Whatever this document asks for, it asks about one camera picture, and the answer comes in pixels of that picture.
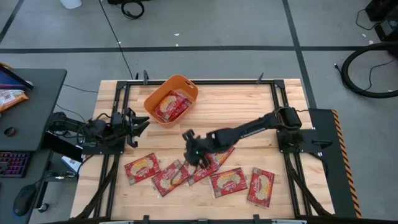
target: red snack bag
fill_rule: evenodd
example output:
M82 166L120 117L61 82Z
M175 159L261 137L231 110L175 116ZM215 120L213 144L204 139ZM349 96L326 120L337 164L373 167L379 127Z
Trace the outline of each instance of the red snack bag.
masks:
M208 156L209 166L206 169L199 168L196 170L192 176L188 179L189 186L192 186L194 183L202 180L203 178L207 177L208 175L216 172L220 166L214 161L213 156Z
M159 163L154 153L124 165L130 185L160 172Z
M211 175L210 185L215 198L248 188L242 168Z
M165 122L169 122L173 112L180 107L186 97L181 93L170 91L163 100L156 106L155 114L162 118Z
M217 152L217 153L213 153L212 157L214 159L214 161L219 164L220 166L224 164L224 162L227 160L227 158L229 157L229 155L232 154L232 152L234 151L235 147L231 146L227 151L225 152Z
M248 201L260 207L269 207L271 201L272 186L274 185L275 174L253 169L253 176L251 178Z
M178 116L180 116L189 106L191 106L192 102L190 100L185 99L182 104L180 105L180 107L176 108L173 112L173 114L171 115L169 121L173 121L175 118L178 118Z
M183 166L179 160L176 160L162 172L154 176L152 183L160 195L164 197L188 177L187 167Z

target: computer mouse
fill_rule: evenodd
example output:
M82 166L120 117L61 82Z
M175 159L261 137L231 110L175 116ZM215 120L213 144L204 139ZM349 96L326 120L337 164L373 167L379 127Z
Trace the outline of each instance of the computer mouse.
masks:
M32 205L33 198L36 194L36 186L34 184L26 185L21 188L14 200L12 210L17 216L25 215Z

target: yellow black hazard tape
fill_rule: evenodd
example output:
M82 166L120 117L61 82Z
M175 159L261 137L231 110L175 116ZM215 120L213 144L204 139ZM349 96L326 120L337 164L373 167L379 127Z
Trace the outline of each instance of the yellow black hazard tape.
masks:
M341 153L343 155L343 161L344 161L345 168L346 168L346 173L347 173L347 178L348 178L348 183L349 183L349 189L351 191L351 195L352 195L353 202L354 202L354 208L355 208L355 211L356 211L356 217L357 218L362 218L361 209L359 207L359 202L358 202L358 197L356 196L354 180L353 180L353 173L351 171L351 168L349 167L347 150L346 150L346 146L344 145L343 133L341 132L340 122L338 120L338 113L335 110L332 110L331 112L333 113L333 116L335 117L337 135L338 135L338 139L340 141Z

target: white container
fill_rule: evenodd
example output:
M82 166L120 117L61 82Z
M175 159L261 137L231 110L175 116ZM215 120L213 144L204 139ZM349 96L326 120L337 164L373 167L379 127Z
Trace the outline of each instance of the white container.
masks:
M67 9L74 9L81 6L81 0L60 0Z

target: desk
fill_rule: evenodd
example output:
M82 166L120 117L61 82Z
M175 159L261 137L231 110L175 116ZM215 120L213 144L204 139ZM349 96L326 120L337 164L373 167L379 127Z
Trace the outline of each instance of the desk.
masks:
M284 80L289 105L297 110L307 109L300 80ZM102 81L94 117L100 113L111 113L117 81ZM246 201L247 190L214 199L207 179L193 186L183 184L164 198L158 198L150 186L150 179L130 186L123 165L155 152L161 160L160 166L166 168L172 161L183 161L185 141L181 134L193 129L204 135L218 128L233 127L251 121L274 109L269 85L199 85L199 96L194 109L178 125L164 129L151 118L151 124L138 138L139 147L133 149L126 145L119 161L119 170L114 193L112 220L142 220L150 215L151 220L196 220L206 219L252 219L253 214L261 218L293 218L287 174L284 159L279 152L274 130L264 131L240 140L236 149L218 172L242 167L248 183L253 167L275 173L271 205L264 210ZM137 116L148 116L144 100L157 86L133 86L129 93L128 107ZM303 129L312 127L307 111L299 113ZM322 163L301 154L303 171L308 188L329 212L333 213L328 184ZM78 215L90 201L98 188L103 156L93 156L81 169L76 189L71 217ZM300 211L303 209L301 193L298 192ZM103 197L101 215L104 215L106 194Z
M13 106L2 114L0 128L9 126L17 129L17 134L8 138L1 131L0 150L35 151L24 178L0 179L0 219L2 223L27 223L31 212L17 217L12 212L14 199L20 189L42 178L51 156L50 149L41 149L45 125L52 114L61 91L67 71L62 69L14 69L13 72L34 84L27 91L30 98ZM30 206L34 208L35 200Z

